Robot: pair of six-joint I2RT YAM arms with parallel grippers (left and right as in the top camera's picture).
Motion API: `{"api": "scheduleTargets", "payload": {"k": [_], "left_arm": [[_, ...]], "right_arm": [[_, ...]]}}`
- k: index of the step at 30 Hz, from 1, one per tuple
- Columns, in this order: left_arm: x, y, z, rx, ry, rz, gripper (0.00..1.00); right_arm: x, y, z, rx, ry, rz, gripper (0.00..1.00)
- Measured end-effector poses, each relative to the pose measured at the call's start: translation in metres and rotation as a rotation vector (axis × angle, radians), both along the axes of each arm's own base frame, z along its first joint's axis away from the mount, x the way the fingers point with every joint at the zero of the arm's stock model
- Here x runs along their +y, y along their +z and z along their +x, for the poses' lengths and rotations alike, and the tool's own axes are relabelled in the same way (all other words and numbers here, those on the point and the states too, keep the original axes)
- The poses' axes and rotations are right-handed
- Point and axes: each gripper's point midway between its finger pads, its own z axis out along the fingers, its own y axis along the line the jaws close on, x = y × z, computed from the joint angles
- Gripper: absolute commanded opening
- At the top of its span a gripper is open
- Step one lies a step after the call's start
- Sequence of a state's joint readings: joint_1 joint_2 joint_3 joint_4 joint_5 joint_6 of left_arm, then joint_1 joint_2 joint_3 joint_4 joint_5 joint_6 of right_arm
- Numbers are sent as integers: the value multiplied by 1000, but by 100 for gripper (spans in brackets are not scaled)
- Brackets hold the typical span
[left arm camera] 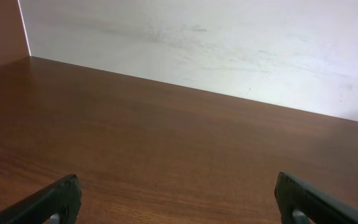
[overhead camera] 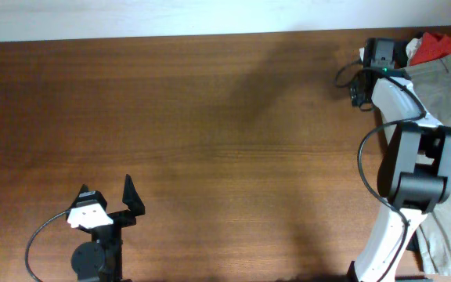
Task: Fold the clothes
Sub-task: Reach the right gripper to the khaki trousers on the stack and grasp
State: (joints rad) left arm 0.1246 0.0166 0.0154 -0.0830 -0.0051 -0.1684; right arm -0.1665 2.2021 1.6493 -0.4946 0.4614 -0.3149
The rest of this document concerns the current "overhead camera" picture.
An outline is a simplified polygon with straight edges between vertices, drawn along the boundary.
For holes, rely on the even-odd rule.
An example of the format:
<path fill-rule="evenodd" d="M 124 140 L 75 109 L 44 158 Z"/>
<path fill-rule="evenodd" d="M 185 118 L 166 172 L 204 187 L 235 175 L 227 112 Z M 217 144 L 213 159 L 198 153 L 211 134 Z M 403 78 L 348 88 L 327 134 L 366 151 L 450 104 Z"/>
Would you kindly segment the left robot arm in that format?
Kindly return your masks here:
<path fill-rule="evenodd" d="M 134 226 L 145 214 L 145 205 L 130 175 L 125 176 L 122 202 L 125 210 L 108 213 L 101 192 L 83 185 L 70 206 L 67 222 L 91 235 L 71 256 L 72 270 L 81 282 L 122 282 L 122 230 Z"/>

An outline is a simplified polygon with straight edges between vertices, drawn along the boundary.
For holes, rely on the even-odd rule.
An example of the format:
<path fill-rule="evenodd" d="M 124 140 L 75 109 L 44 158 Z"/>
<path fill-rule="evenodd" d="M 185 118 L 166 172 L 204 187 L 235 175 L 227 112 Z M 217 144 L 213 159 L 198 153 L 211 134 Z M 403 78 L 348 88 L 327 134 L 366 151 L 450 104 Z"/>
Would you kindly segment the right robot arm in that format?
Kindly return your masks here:
<path fill-rule="evenodd" d="M 405 71 L 406 43 L 369 38 L 358 70 L 345 84 L 352 105 L 378 109 L 387 136 L 377 186 L 364 185 L 381 203 L 370 239 L 351 262 L 350 281 L 395 281 L 399 261 L 417 228 L 451 194 L 451 127 L 433 117 Z"/>

